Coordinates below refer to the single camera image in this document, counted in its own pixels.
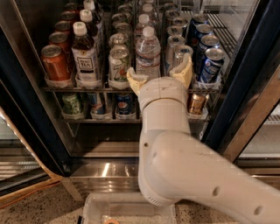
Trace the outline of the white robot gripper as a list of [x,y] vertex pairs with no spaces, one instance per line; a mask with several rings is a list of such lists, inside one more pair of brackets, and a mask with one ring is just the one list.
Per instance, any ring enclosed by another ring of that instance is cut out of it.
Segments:
[[193,77],[193,61],[190,54],[184,55],[182,62],[170,71],[170,76],[172,78],[162,77],[148,81],[147,75],[136,74],[133,67],[127,71],[129,86],[138,95],[140,105],[148,105],[161,99],[186,103],[186,90]]

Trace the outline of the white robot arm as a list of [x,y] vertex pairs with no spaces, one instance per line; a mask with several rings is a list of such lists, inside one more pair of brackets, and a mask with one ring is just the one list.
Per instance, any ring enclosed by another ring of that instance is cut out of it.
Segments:
[[138,184],[157,206],[182,199],[222,211],[244,224],[280,224],[280,192],[249,176],[191,136],[187,87],[191,58],[171,77],[149,80],[131,67],[127,78],[142,113]]

